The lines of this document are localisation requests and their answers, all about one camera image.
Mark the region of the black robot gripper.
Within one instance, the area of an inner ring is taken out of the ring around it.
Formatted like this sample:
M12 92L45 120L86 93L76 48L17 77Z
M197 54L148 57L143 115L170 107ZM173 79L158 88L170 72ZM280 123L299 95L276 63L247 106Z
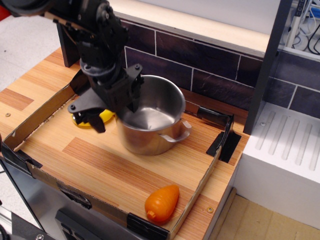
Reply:
M98 68L81 64L82 73L88 78L90 88L73 102L68 110L77 125L89 124L97 133L106 131L104 122L93 110L110 110L117 113L127 108L135 113L140 105L142 65L122 68L115 64L111 68Z

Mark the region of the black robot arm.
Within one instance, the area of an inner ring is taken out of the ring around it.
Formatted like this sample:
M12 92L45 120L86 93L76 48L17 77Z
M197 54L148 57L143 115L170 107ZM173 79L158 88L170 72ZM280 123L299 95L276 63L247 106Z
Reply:
M17 16L42 16L60 24L75 43L80 68L90 87L68 107L77 124L89 123L105 132L100 113L117 113L139 106L142 66L122 67L121 54L129 40L128 29L107 0L2 0Z

